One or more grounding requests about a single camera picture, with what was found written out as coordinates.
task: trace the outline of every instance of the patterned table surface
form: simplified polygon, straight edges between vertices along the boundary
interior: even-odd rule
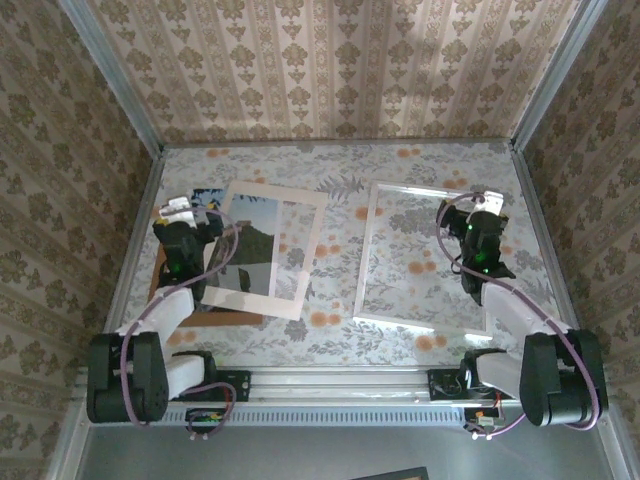
[[[156,205],[194,188],[224,188],[233,179],[329,194],[311,288],[300,319],[266,317],[259,326],[181,328],[169,342],[174,351],[206,349],[220,365],[246,367],[448,365],[458,364],[466,349],[479,345],[500,346],[517,355],[514,339],[499,323],[493,327],[493,340],[474,341],[462,333],[430,333],[353,319],[374,180],[502,192],[503,211],[510,217],[502,240],[503,259],[524,291],[557,316],[506,143],[237,146],[169,149],[164,155],[166,166]],[[403,220],[406,224],[411,218]],[[149,224],[125,321],[138,315],[146,303],[157,250]],[[432,258],[440,255],[437,251],[420,253]],[[413,262],[409,274],[423,277],[425,291],[431,292],[432,310],[448,311],[463,295],[459,279],[443,273],[440,261],[435,268],[430,260],[422,258],[420,268]]]

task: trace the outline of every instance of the purple cable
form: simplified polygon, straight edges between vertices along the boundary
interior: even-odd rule
[[[189,208],[181,208],[180,210],[175,210],[175,211],[169,213],[168,215],[175,215],[177,213],[184,213],[184,212],[208,212],[208,213],[213,213],[215,215],[218,215],[220,218],[222,218],[227,223],[230,223],[231,227],[233,228],[233,233],[234,233],[233,246],[231,247],[231,250],[229,251],[227,256],[222,260],[222,262],[220,262],[219,265],[216,265],[211,270],[208,270],[208,271],[206,271],[204,273],[201,273],[200,275],[198,275],[196,277],[190,278],[189,280],[186,280],[186,281],[184,281],[184,282],[182,282],[182,283],[180,283],[178,285],[175,285],[175,286],[167,289],[167,291],[164,292],[162,295],[160,295],[159,297],[154,298],[151,301],[151,303],[149,303],[149,305],[147,305],[147,307],[142,311],[142,313],[138,317],[138,320],[136,320],[131,325],[131,327],[129,328],[129,330],[125,334],[124,339],[122,340],[122,349],[121,349],[121,352],[120,352],[120,385],[122,386],[122,398],[124,400],[124,407],[125,407],[125,410],[127,411],[127,415],[129,416],[129,420],[131,421],[131,423],[133,423],[137,427],[147,427],[147,426],[149,426],[149,424],[148,423],[142,423],[138,419],[138,417],[136,416],[136,412],[134,411],[133,404],[131,402],[131,392],[129,391],[129,379],[127,378],[127,351],[129,349],[129,342],[131,340],[133,332],[136,331],[136,329],[138,328],[138,325],[140,324],[140,322],[144,321],[149,316],[149,314],[165,298],[167,298],[169,295],[175,293],[176,291],[180,290],[181,288],[184,288],[184,287],[187,287],[187,286],[191,285],[192,283],[195,283],[195,282],[198,282],[198,281],[200,281],[200,280],[202,280],[204,278],[210,277],[214,273],[216,273],[216,272],[220,271],[222,268],[224,268],[225,265],[227,265],[229,263],[229,261],[231,261],[231,258],[233,257],[233,255],[235,255],[236,250],[238,248],[238,243],[240,241],[240,232],[238,231],[238,227],[233,222],[231,217],[229,217],[229,215],[227,215],[226,213],[220,212],[218,210],[213,210],[211,208],[206,208],[206,207],[189,207]],[[235,399],[235,395],[236,395],[235,394],[235,390],[232,390],[232,393],[233,393],[233,397]]]
[[[592,408],[591,418],[589,419],[588,422],[586,422],[584,424],[568,424],[567,426],[570,427],[570,428],[573,428],[575,430],[590,430],[590,429],[592,429],[595,426],[596,422],[598,421],[598,417],[600,416],[600,404],[598,403],[598,394],[596,392],[596,387],[595,387],[595,384],[593,383],[593,379],[591,378],[591,375],[589,374],[589,371],[587,370],[586,365],[584,364],[584,362],[580,358],[580,355],[578,355],[578,352],[576,351],[576,349],[573,347],[573,345],[571,345],[571,342],[569,342],[569,339],[562,332],[560,327],[553,320],[551,320],[551,318],[549,318],[549,316],[545,313],[544,310],[542,310],[542,308],[540,308],[538,306],[538,304],[536,304],[534,301],[529,299],[529,297],[527,297],[527,295],[525,295],[523,292],[521,292],[517,288],[509,285],[506,282],[503,282],[501,280],[497,280],[497,279],[489,277],[487,275],[483,275],[482,273],[476,272],[474,270],[471,270],[470,268],[465,267],[464,265],[459,263],[453,257],[453,255],[451,255],[449,253],[447,248],[444,246],[444,243],[442,241],[442,234],[440,233],[440,225],[442,224],[442,220],[444,219],[444,215],[447,213],[447,210],[449,210],[449,208],[454,203],[458,203],[460,200],[464,200],[465,198],[471,198],[471,199],[480,198],[481,201],[484,202],[484,195],[482,195],[481,193],[464,193],[462,195],[459,195],[459,196],[455,197],[454,199],[450,200],[447,203],[445,208],[442,210],[442,212],[440,212],[440,215],[438,216],[438,222],[437,222],[437,226],[436,226],[436,238],[438,240],[438,245],[440,246],[440,249],[442,250],[442,253],[444,253],[444,255],[451,261],[451,263],[453,263],[455,266],[457,266],[461,271],[467,272],[470,275],[474,275],[474,276],[484,280],[485,282],[494,283],[494,284],[496,284],[496,285],[498,285],[498,286],[500,286],[502,288],[505,288],[505,289],[509,290],[512,294],[514,294],[520,300],[522,300],[525,303],[525,305],[527,305],[529,308],[531,308],[531,310],[533,310],[538,315],[538,317],[540,317],[540,319],[542,319],[542,322],[546,323],[547,325],[549,325],[551,330],[553,330],[554,333],[556,333],[558,335],[558,337],[560,338],[560,341],[564,344],[564,346],[568,350],[569,354],[571,355],[573,360],[576,362],[576,366],[578,367],[578,370],[580,370],[580,373],[582,374],[582,377],[584,378],[584,381],[587,384],[587,390],[589,390],[589,398],[591,400],[591,408]],[[520,417],[518,417],[510,425],[508,425],[508,426],[506,426],[506,427],[504,427],[504,428],[492,433],[491,435],[495,436],[495,435],[500,435],[502,433],[508,432],[513,427],[515,427],[518,423],[520,423],[523,418],[524,418],[524,414],[522,414]]]
[[[182,393],[186,393],[186,394],[189,394],[189,393],[200,393],[200,392],[206,392],[207,390],[211,390],[211,389],[214,389],[214,388],[227,388],[227,389],[229,389],[229,391],[231,392],[231,405],[229,405],[229,407],[227,408],[227,411],[224,412],[222,420],[220,420],[218,425],[216,425],[215,428],[208,433],[208,435],[215,435],[216,433],[218,433],[222,429],[224,424],[227,423],[227,421],[229,420],[229,417],[231,417],[231,413],[233,412],[233,409],[236,406],[236,400],[237,400],[236,389],[230,383],[216,382],[216,383],[210,383],[209,385],[203,385],[202,387],[189,388],[188,390],[185,390],[184,392],[182,392]],[[195,415],[189,417],[189,424],[187,425],[187,430],[189,430],[189,432],[193,433],[193,421],[194,421],[194,419],[202,418],[202,417],[209,416],[209,415],[211,415],[211,412],[207,412],[207,411],[196,412]]]

